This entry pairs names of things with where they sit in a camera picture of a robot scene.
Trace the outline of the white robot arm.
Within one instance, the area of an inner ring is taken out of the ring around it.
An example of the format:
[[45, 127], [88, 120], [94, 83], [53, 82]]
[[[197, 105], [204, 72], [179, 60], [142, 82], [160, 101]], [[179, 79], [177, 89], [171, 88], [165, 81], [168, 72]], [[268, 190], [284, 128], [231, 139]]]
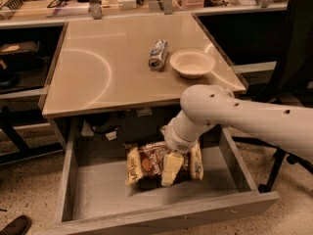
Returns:
[[187, 88], [180, 106], [180, 113], [163, 132], [167, 147], [174, 152], [186, 154], [215, 125], [229, 125], [277, 149], [264, 190], [273, 186], [283, 159], [312, 169], [312, 108], [240, 100], [231, 90], [218, 85]]

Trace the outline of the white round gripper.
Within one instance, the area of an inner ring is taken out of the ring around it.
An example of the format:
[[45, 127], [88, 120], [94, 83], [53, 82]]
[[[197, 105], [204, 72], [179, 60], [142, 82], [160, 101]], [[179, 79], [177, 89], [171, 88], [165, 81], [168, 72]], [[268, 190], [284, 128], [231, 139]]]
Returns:
[[181, 154], [187, 154], [190, 152], [196, 146], [198, 138], [192, 141], [184, 140], [178, 136], [174, 131], [174, 127], [169, 124], [164, 129], [164, 141], [168, 149], [175, 152], [166, 155], [163, 160], [161, 185], [169, 187], [173, 184], [184, 161]]

